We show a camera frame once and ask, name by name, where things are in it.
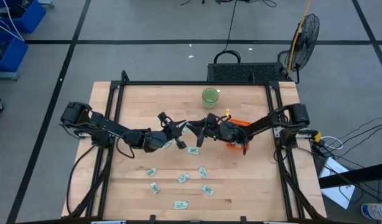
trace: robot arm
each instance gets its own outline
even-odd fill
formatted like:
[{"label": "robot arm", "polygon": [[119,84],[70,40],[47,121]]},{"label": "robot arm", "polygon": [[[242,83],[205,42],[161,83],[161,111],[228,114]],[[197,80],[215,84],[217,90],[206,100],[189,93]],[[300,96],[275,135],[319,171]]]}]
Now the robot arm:
[{"label": "robot arm", "polygon": [[182,135],[185,123],[178,127],[184,121],[174,122],[163,112],[158,115],[158,118],[163,128],[161,131],[152,131],[150,128],[129,129],[104,118],[101,113],[93,111],[87,104],[71,102],[60,121],[65,129],[74,129],[74,134],[77,136],[82,133],[89,134],[92,144],[103,148],[110,147],[112,145],[110,139],[116,136],[123,139],[133,149],[143,149],[145,152],[154,152],[172,139],[175,139],[179,149],[184,149],[186,145],[180,141],[179,137]]},{"label": "robot arm", "polygon": [[[280,117],[285,110],[288,110],[290,120],[282,123]],[[235,142],[245,146],[247,142],[253,139],[253,136],[270,128],[278,127],[282,128],[280,139],[286,142],[310,123],[305,105],[300,103],[276,109],[249,126],[238,126],[228,121],[231,116],[227,117],[226,120],[223,118],[226,116],[218,117],[209,113],[206,118],[200,121],[189,121],[187,127],[197,136],[197,147],[202,146],[203,139],[207,137],[213,138],[215,141]]]}]

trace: paper money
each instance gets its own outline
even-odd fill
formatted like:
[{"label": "paper money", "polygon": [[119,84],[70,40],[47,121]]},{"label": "paper money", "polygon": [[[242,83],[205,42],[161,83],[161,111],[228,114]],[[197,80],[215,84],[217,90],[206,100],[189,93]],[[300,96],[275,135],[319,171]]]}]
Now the paper money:
[{"label": "paper money", "polygon": [[150,170],[147,170],[147,175],[152,177],[153,175],[156,174],[156,168],[152,168]]},{"label": "paper money", "polygon": [[187,127],[187,125],[183,128],[184,133],[189,133],[191,130]]},{"label": "paper money", "polygon": [[180,175],[180,177],[177,178],[177,180],[179,180],[179,183],[181,184],[181,183],[184,183],[189,178],[190,178],[190,174],[186,173],[186,174]]},{"label": "paper money", "polygon": [[199,171],[199,176],[201,178],[205,179],[205,178],[208,177],[208,173],[206,172],[206,168],[205,167],[199,167],[198,171]]},{"label": "paper money", "polygon": [[189,147],[187,149],[187,153],[198,155],[199,154],[199,149],[197,147]]},{"label": "paper money", "polygon": [[167,143],[165,143],[162,148],[163,149],[167,149],[170,145],[172,144],[172,141],[168,141]]},{"label": "paper money", "polygon": [[184,133],[189,133],[189,132],[191,132],[191,130],[187,127],[187,124],[189,123],[189,121],[188,121],[188,120],[185,120],[184,123],[185,123],[185,126],[184,126],[184,128],[183,128],[183,132],[184,132]]},{"label": "paper money", "polygon": [[188,202],[175,201],[174,209],[187,209],[188,205],[189,205]]},{"label": "paper money", "polygon": [[158,193],[158,191],[160,191],[161,189],[158,187],[158,185],[156,184],[156,182],[154,182],[154,183],[151,184],[151,190],[152,190],[152,193],[156,194],[156,193]]},{"label": "paper money", "polygon": [[213,189],[211,189],[211,188],[210,188],[209,186],[207,186],[207,185],[203,185],[202,190],[203,190],[206,194],[208,194],[209,196],[212,196],[212,195],[215,193],[215,191],[214,191]]}]

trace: blue container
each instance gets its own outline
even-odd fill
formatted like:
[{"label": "blue container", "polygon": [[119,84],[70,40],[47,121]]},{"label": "blue container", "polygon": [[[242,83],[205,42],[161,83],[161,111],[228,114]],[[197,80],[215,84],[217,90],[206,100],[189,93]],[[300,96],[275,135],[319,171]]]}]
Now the blue container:
[{"label": "blue container", "polygon": [[6,49],[2,60],[0,60],[0,71],[16,72],[27,52],[28,46],[23,41],[13,37],[7,32],[0,32],[0,42],[5,42],[7,40],[10,40],[10,44]]},{"label": "blue container", "polygon": [[[6,3],[11,7],[15,4],[20,4],[21,0],[6,0]],[[5,7],[3,0],[0,0],[0,7]],[[39,25],[45,14],[46,10],[40,5],[38,0],[33,0],[24,15],[22,15],[21,18],[13,18],[12,22],[16,25],[19,32],[31,33],[36,29],[37,25]],[[15,33],[16,30],[13,28],[9,18],[1,18],[1,20],[11,28],[13,33]],[[1,21],[0,25],[6,28],[6,25]]]}]

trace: wooden table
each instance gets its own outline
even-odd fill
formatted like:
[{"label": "wooden table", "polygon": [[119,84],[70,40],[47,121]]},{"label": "wooden table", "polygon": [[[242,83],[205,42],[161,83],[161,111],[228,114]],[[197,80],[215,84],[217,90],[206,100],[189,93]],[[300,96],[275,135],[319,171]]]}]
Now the wooden table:
[{"label": "wooden table", "polygon": [[[109,82],[94,84],[90,105],[95,111],[105,112],[109,85]],[[131,129],[150,127],[160,130],[157,115],[162,111],[178,121],[202,119],[209,112],[221,116],[229,108],[232,117],[252,122],[269,112],[263,86],[213,86],[221,90],[218,104],[213,110],[203,109],[201,93],[208,87],[125,86],[119,123]],[[280,83],[280,87],[284,105],[299,102],[294,83]],[[188,146],[194,146],[197,140],[192,133],[183,133],[181,139]],[[309,149],[307,140],[298,140],[298,144]],[[129,152],[127,145],[120,144],[119,147]],[[88,148],[90,140],[81,140],[77,158]],[[87,155],[75,170],[70,196],[72,209],[90,187],[96,152],[94,150]],[[150,215],[156,215],[157,220],[237,221],[240,216],[246,216],[248,221],[286,221],[280,175],[273,153],[271,130],[255,136],[245,156],[241,151],[228,149],[225,143],[212,139],[204,141],[198,156],[187,154],[186,149],[177,149],[175,144],[148,154],[135,150],[135,159],[128,159],[115,151],[104,219],[148,220]],[[326,216],[312,156],[297,149],[293,150],[293,155],[301,191],[317,211]],[[200,166],[207,168],[207,179],[199,177]],[[153,167],[157,168],[157,174],[148,177],[146,171]],[[178,176],[186,172],[191,179],[179,184]],[[157,182],[161,188],[156,195],[151,191],[152,182]],[[212,197],[201,191],[203,184],[215,190]],[[289,194],[294,204],[290,188]],[[99,199],[100,193],[97,193],[96,202]],[[188,209],[174,210],[175,200],[188,201]],[[95,203],[93,214],[96,214],[97,205]],[[296,206],[292,209],[296,217]]]}]

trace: green glass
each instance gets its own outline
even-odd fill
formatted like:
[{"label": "green glass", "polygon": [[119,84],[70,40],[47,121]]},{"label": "green glass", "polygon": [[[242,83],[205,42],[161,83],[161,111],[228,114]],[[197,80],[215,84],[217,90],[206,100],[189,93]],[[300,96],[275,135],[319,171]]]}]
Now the green glass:
[{"label": "green glass", "polygon": [[218,91],[214,88],[206,88],[202,92],[203,107],[206,109],[212,109],[215,107],[218,100]]}]

